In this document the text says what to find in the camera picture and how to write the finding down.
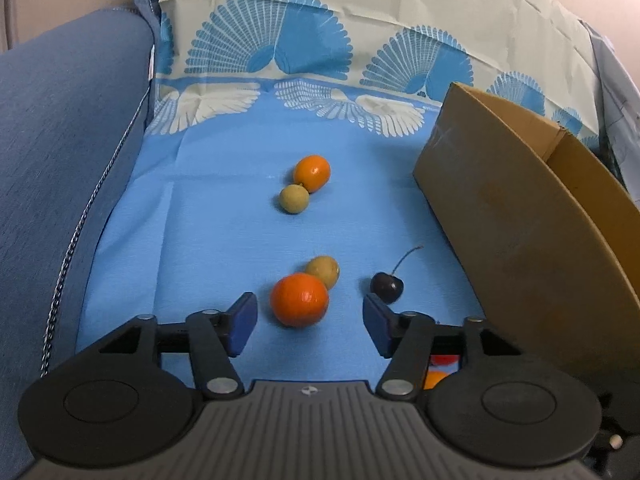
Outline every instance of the ribbed gray surface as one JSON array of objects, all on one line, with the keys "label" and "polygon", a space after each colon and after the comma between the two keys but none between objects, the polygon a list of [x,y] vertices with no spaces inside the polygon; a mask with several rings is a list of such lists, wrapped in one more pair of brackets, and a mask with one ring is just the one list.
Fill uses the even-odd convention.
[{"label": "ribbed gray surface", "polygon": [[152,459],[105,471],[40,461],[23,478],[598,480],[577,462],[531,472],[480,465],[444,446],[412,405],[378,399],[362,382],[268,381],[242,399],[208,404],[183,440]]}]

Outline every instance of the logo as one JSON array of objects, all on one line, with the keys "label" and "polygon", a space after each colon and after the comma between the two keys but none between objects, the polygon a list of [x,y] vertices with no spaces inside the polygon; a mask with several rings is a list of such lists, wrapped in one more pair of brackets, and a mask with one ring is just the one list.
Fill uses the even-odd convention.
[{"label": "logo", "polygon": [[304,395],[306,395],[307,397],[311,397],[314,396],[315,394],[319,393],[320,390],[318,390],[315,386],[305,386],[304,388],[302,388],[300,390],[300,392]]}]

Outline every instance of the blue sofa armrest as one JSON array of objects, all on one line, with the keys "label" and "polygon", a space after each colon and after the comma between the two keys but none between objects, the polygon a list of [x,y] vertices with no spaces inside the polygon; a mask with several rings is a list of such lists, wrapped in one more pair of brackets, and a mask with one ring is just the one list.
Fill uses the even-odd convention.
[{"label": "blue sofa armrest", "polygon": [[153,35],[101,10],[0,56],[0,480],[33,457],[17,406],[74,353],[98,238],[148,113]]}]

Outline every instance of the black circular pad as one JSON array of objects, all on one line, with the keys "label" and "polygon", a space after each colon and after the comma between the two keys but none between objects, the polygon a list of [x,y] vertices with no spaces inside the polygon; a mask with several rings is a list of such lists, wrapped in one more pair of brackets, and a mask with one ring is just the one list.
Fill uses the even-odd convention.
[{"label": "black circular pad", "polygon": [[511,382],[491,386],[482,405],[495,418],[510,424],[537,424],[556,410],[556,398],[537,384]]},{"label": "black circular pad", "polygon": [[118,381],[89,381],[65,397],[66,412],[83,422],[103,424],[129,415],[138,405],[138,392]]},{"label": "black circular pad", "polygon": [[601,419],[590,389],[528,356],[483,358],[451,374],[431,391],[427,414],[460,451],[516,468],[581,457]]},{"label": "black circular pad", "polygon": [[170,446],[194,412],[190,390],[153,365],[104,354],[30,386],[18,421],[34,452],[84,468],[137,462]]}]

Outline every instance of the cherry stem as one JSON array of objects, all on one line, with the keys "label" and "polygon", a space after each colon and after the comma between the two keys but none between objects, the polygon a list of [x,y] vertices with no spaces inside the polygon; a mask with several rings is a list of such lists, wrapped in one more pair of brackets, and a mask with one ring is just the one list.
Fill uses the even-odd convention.
[{"label": "cherry stem", "polygon": [[417,251],[418,249],[423,249],[424,245],[418,245],[416,247],[414,247],[413,249],[409,249],[402,258],[400,258],[400,261],[398,262],[398,264],[394,267],[394,270],[391,271],[391,275],[393,276],[396,273],[396,270],[398,270],[398,267],[400,267],[400,264],[402,262],[404,262],[404,259],[411,253],[413,253],[414,251]]}]

